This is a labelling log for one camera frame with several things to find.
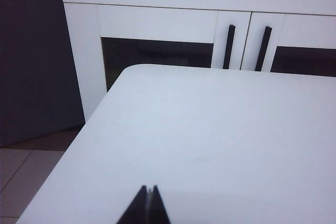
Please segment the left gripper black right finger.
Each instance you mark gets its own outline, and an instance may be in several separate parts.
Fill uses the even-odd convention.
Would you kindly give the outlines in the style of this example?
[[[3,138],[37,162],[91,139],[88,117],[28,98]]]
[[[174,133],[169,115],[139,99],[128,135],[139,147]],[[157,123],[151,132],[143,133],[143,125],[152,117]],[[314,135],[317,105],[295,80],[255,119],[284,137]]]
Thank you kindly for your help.
[[[159,189],[157,185],[153,187],[151,199],[151,223],[153,224],[170,224],[169,217],[165,210]]]

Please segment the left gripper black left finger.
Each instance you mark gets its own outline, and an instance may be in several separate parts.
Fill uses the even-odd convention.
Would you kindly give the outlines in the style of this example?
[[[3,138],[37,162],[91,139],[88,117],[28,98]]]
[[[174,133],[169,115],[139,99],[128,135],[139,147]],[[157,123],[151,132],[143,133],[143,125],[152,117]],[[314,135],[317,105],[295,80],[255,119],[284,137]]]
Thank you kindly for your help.
[[[117,224],[145,223],[145,204],[147,198],[146,186],[137,192]]]

